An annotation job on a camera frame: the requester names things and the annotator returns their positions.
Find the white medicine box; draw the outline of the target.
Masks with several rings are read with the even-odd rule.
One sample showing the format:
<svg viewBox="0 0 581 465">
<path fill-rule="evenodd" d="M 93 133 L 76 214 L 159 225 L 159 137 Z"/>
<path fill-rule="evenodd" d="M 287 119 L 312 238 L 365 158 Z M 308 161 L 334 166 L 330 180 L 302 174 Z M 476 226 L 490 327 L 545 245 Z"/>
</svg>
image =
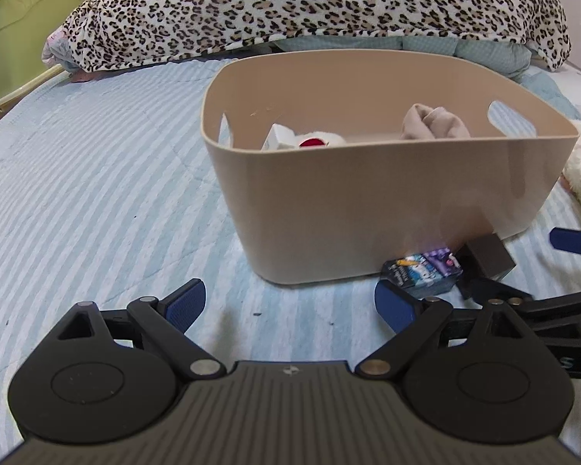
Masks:
<svg viewBox="0 0 581 465">
<path fill-rule="evenodd" d="M 297 147 L 297 135 L 289 127 L 281 124 L 273 124 L 261 147 L 262 151 L 295 149 Z"/>
</svg>

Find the pink floral pillow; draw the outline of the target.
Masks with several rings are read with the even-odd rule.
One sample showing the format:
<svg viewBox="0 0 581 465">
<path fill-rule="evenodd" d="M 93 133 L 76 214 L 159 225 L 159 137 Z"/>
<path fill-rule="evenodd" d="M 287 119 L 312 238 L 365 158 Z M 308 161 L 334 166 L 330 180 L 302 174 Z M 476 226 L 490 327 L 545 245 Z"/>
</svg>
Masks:
<svg viewBox="0 0 581 465">
<path fill-rule="evenodd" d="M 41 62 L 47 67 L 61 66 L 65 71 L 73 74 L 79 71 L 79 66 L 75 63 L 69 41 L 64 29 L 59 26 L 48 36 L 41 51 Z"/>
</svg>

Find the striped light blue bedsheet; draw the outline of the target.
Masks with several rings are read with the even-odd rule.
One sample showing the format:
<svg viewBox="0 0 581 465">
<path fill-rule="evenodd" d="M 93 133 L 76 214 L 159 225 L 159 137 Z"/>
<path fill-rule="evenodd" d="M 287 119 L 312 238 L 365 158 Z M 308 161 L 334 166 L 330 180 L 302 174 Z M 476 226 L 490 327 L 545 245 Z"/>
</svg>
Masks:
<svg viewBox="0 0 581 465">
<path fill-rule="evenodd" d="M 0 121 L 0 459 L 17 368 L 74 303 L 205 282 L 192 339 L 224 363 L 357 363 L 390 330 L 373 277 L 277 287 L 249 265 L 200 131 L 222 62 L 44 83 Z"/>
</svg>

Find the white chicken plush toy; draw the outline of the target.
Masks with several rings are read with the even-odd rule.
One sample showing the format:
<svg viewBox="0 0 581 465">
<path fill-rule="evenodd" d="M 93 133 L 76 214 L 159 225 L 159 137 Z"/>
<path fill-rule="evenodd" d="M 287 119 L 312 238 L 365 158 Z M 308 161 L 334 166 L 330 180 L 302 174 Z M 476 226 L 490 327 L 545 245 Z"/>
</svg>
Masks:
<svg viewBox="0 0 581 465">
<path fill-rule="evenodd" d="M 336 133 L 326 131 L 313 131 L 297 134 L 294 146 L 296 148 L 308 147 L 337 147 L 346 144 L 346 139 Z"/>
</svg>

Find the black cube box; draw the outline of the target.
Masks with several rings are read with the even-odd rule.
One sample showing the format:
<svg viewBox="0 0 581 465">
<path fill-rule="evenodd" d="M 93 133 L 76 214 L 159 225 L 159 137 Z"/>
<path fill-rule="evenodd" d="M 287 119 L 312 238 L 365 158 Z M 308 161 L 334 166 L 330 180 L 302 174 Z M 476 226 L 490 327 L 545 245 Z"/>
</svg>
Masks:
<svg viewBox="0 0 581 465">
<path fill-rule="evenodd" d="M 454 256 L 466 279 L 501 280 L 516 266 L 510 252 L 495 233 L 468 240 Z"/>
</svg>

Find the beige plastic storage basket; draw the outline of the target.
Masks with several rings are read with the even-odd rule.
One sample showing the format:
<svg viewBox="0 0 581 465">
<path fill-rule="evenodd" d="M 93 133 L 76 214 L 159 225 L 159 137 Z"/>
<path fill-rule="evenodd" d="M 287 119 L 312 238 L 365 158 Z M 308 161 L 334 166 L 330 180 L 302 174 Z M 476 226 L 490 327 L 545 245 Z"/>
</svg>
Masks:
<svg viewBox="0 0 581 465">
<path fill-rule="evenodd" d="M 402 139 L 413 104 L 470 139 Z M 262 151 L 273 124 L 337 147 Z M 388 259 L 527 229 L 578 132 L 527 89 L 471 62 L 401 50 L 252 57 L 208 86 L 201 134 L 246 258 L 277 284 L 378 272 Z"/>
</svg>

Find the green plastic storage bin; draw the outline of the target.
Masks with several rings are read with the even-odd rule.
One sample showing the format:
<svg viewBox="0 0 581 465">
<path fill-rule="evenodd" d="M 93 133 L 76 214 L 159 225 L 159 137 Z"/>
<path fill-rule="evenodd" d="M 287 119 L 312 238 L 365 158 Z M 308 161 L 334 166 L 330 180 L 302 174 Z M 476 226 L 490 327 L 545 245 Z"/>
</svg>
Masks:
<svg viewBox="0 0 581 465">
<path fill-rule="evenodd" d="M 45 71 L 41 50 L 84 0 L 0 0 L 0 99 Z"/>
</svg>

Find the beige cloth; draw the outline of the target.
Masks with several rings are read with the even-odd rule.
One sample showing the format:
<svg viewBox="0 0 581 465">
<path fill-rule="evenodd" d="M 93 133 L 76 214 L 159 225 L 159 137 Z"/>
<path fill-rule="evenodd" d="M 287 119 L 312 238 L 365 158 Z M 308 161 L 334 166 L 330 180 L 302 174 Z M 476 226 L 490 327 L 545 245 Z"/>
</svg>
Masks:
<svg viewBox="0 0 581 465">
<path fill-rule="evenodd" d="M 470 139 L 464 122 L 444 107 L 413 104 L 402 123 L 403 140 Z"/>
</svg>

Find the leopard print blanket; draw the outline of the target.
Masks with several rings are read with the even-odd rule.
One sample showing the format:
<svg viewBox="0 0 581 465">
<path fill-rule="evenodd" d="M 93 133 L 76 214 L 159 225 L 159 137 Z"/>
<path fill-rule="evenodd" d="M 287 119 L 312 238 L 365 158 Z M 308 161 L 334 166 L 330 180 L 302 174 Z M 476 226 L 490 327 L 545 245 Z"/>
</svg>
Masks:
<svg viewBox="0 0 581 465">
<path fill-rule="evenodd" d="M 570 56 L 559 0 L 87 0 L 64 21 L 70 62 L 122 71 L 305 36 L 438 37 Z"/>
</svg>

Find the teal quilted duvet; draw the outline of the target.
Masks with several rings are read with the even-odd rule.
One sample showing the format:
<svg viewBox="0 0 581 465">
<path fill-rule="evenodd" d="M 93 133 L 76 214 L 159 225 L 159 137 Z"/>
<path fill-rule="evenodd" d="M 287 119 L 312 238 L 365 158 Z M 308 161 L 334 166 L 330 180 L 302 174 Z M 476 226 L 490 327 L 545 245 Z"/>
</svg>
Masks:
<svg viewBox="0 0 581 465">
<path fill-rule="evenodd" d="M 532 59 L 525 45 L 485 40 L 462 40 L 442 37 L 334 37 L 304 36 L 275 42 L 282 52 L 315 49 L 391 49 L 406 52 L 432 53 L 450 56 L 480 64 L 507 78 L 515 78 L 526 71 Z"/>
</svg>

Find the dark colourful small box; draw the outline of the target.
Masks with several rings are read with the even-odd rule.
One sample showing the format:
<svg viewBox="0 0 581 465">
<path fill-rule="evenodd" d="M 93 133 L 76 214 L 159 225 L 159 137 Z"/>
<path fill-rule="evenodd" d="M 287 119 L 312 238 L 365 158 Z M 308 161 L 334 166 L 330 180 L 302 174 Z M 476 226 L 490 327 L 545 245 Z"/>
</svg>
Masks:
<svg viewBox="0 0 581 465">
<path fill-rule="evenodd" d="M 415 298 L 448 293 L 463 275 L 449 248 L 391 259 L 384 263 L 381 278 Z"/>
</svg>

